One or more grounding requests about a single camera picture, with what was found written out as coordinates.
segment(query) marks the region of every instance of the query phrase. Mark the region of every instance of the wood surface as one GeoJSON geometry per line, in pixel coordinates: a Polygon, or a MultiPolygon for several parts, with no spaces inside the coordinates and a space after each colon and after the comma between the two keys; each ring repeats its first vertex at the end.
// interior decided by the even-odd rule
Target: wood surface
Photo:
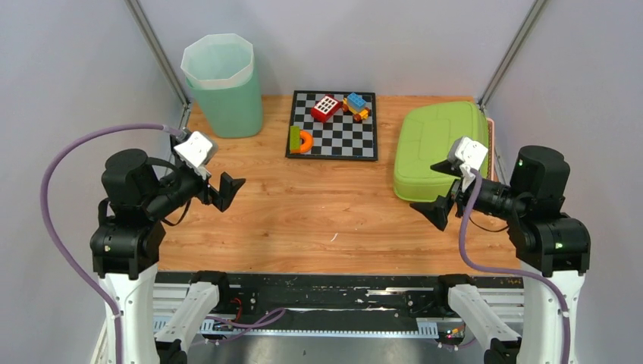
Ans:
{"type": "MultiPolygon", "coordinates": [[[[195,201],[183,223],[167,227],[161,269],[479,274],[460,259],[455,209],[442,232],[393,192],[397,137],[405,115],[414,108],[455,100],[472,101],[379,96],[378,162],[285,158],[292,96],[263,97],[263,129],[245,139],[214,136],[195,105],[188,127],[219,144],[208,165],[212,183],[218,188],[223,171],[247,182],[225,213],[195,201]]],[[[491,229],[504,226],[479,213],[472,218],[491,229]]],[[[506,232],[488,233],[469,224],[467,251],[474,262],[518,267],[506,232]]]]}

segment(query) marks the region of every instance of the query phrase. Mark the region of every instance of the blue toy block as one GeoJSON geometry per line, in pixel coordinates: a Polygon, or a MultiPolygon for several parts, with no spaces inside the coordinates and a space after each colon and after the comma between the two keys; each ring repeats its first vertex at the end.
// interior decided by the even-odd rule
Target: blue toy block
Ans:
{"type": "Polygon", "coordinates": [[[348,101],[348,106],[354,109],[356,112],[360,112],[361,110],[364,110],[366,107],[366,101],[362,99],[360,95],[357,95],[356,93],[351,93],[346,97],[348,101]]]}

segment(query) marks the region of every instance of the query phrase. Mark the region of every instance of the green toy block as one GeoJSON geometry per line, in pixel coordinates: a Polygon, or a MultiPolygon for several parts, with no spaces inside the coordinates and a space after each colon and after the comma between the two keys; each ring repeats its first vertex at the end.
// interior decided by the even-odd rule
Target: green toy block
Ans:
{"type": "MultiPolygon", "coordinates": [[[[460,137],[489,147],[488,134],[487,119],[471,102],[445,102],[411,111],[404,118],[397,144],[395,194],[413,202],[432,202],[446,196],[454,177],[431,170],[431,165],[445,160],[460,137]]],[[[480,168],[482,177],[488,173],[487,159],[480,168]]]]}
{"type": "Polygon", "coordinates": [[[290,152],[298,150],[301,147],[300,127],[290,127],[290,152]]]}

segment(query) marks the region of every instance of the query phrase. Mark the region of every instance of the checkered board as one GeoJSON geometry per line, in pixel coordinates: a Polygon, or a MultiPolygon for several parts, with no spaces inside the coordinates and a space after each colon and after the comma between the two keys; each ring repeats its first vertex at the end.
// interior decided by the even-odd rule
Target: checkered board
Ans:
{"type": "Polygon", "coordinates": [[[341,109],[337,110],[326,123],[313,120],[310,116],[310,110],[324,96],[331,95],[338,101],[343,101],[343,98],[349,94],[336,91],[294,92],[290,126],[294,125],[309,132],[312,135],[313,143],[312,148],[306,153],[290,153],[289,139],[286,138],[287,158],[378,160],[377,114],[374,93],[356,93],[364,98],[366,107],[372,111],[372,115],[361,123],[356,123],[353,120],[353,114],[350,111],[343,112],[341,109]]]}

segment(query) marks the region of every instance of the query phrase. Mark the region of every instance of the green container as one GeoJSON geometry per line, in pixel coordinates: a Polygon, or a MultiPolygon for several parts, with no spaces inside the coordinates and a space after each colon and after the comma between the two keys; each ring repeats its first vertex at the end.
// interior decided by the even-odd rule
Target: green container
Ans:
{"type": "Polygon", "coordinates": [[[250,42],[237,34],[204,36],[185,48],[181,70],[217,136],[244,138],[261,130],[261,88],[250,42]]]}
{"type": "MultiPolygon", "coordinates": [[[[413,202],[433,202],[446,196],[454,177],[431,170],[447,159],[453,142],[469,137],[489,147],[487,119],[471,102],[445,102],[411,111],[397,143],[393,172],[398,197],[413,202]]],[[[481,167],[487,176],[487,163],[481,167]]]]}

